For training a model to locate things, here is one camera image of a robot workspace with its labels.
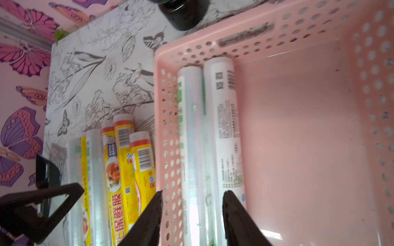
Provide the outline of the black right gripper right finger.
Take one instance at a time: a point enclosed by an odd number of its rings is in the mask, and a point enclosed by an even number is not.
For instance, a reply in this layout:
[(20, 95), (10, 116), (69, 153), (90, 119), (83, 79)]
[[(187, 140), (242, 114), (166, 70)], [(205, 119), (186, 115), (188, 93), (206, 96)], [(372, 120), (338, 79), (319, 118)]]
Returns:
[(222, 210), (228, 246), (271, 246), (233, 191), (224, 193)]

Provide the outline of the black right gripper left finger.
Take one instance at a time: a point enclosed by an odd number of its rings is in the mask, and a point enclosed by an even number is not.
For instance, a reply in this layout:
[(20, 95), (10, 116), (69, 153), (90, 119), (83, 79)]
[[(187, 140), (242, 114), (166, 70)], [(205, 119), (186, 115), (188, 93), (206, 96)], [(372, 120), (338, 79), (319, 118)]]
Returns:
[(158, 191), (119, 246), (158, 246), (163, 212), (162, 191)]

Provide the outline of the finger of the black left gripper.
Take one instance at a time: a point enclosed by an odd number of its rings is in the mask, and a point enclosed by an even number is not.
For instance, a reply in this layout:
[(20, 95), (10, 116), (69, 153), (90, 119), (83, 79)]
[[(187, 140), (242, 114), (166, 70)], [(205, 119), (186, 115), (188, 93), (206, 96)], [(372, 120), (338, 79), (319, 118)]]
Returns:
[(36, 156), (34, 191), (1, 197), (1, 228), (12, 236), (42, 243), (73, 206), (71, 184), (61, 185), (60, 171), (50, 160)]

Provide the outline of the clear green wrap roll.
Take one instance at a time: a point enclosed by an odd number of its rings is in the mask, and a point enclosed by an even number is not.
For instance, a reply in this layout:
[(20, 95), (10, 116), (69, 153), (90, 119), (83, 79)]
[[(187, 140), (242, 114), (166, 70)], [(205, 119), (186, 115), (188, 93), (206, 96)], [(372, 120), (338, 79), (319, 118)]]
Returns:
[(105, 180), (102, 130), (86, 133), (88, 193), (91, 239), (93, 246), (110, 246), (111, 230), (108, 212), (107, 184)]
[(195, 66), (182, 68), (178, 72), (178, 115), (185, 246), (207, 245), (202, 100), (202, 69)]
[(65, 184), (71, 184), (72, 189), (68, 193), (73, 206), (68, 212), (64, 222), (64, 235), (66, 245), (83, 246), (83, 211), (82, 211), (82, 188), (81, 188), (81, 148), (80, 139), (70, 139), (67, 144), (67, 163), (65, 169)]
[(234, 63), (225, 56), (212, 58), (204, 64), (203, 75), (215, 245), (225, 246), (224, 193), (233, 191), (246, 206)]

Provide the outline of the pink plastic basket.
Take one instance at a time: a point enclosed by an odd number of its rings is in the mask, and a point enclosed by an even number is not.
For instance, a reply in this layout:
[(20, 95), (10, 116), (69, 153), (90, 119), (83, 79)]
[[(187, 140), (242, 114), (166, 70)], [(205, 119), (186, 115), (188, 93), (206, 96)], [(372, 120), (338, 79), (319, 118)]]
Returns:
[(275, 246), (394, 243), (394, 3), (264, 4), (154, 58), (161, 245), (184, 245), (177, 73), (235, 67), (247, 211)]

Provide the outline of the yellow red wrap roll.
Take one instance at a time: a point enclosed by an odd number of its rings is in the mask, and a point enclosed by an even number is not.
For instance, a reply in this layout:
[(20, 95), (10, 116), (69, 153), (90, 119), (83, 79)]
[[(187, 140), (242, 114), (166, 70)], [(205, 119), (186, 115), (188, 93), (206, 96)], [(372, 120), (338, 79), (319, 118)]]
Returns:
[(83, 194), (83, 233), (84, 245), (91, 246), (91, 228), (90, 228), (90, 201), (89, 201), (89, 182), (88, 182), (88, 164), (87, 164), (87, 145), (86, 135), (80, 137), (81, 147), (81, 182), (84, 189)]

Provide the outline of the potted green plant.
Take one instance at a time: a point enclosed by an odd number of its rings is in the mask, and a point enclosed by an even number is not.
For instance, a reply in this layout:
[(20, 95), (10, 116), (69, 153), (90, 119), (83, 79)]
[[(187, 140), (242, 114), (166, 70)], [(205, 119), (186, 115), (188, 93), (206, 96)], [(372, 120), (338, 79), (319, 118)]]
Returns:
[(178, 31), (195, 27), (207, 13), (209, 0), (152, 0)]

